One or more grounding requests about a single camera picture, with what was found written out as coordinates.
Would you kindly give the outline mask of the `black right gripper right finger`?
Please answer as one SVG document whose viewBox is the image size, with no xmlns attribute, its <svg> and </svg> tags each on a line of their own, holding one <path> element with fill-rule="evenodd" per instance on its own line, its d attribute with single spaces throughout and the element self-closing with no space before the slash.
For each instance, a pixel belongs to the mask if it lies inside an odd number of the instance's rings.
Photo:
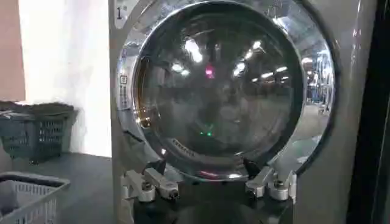
<svg viewBox="0 0 390 224">
<path fill-rule="evenodd" d="M 248 180 L 245 182 L 246 192 L 255 198 L 263 198 L 266 192 L 278 201 L 297 198 L 297 174 L 293 170 L 283 173 L 272 166 L 265 165 L 259 168 L 254 161 L 243 159 Z"/>
</svg>

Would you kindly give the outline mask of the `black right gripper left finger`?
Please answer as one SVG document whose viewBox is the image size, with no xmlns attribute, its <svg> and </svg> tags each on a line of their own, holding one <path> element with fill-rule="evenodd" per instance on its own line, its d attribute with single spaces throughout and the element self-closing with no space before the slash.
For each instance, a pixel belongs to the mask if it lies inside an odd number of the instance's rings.
<svg viewBox="0 0 390 224">
<path fill-rule="evenodd" d="M 141 171 L 128 170 L 122 176 L 123 199 L 137 199 L 140 202 L 152 202 L 159 195 L 165 200 L 177 200 L 180 197 L 179 185 L 164 176 L 166 162 L 155 161 Z"/>
</svg>

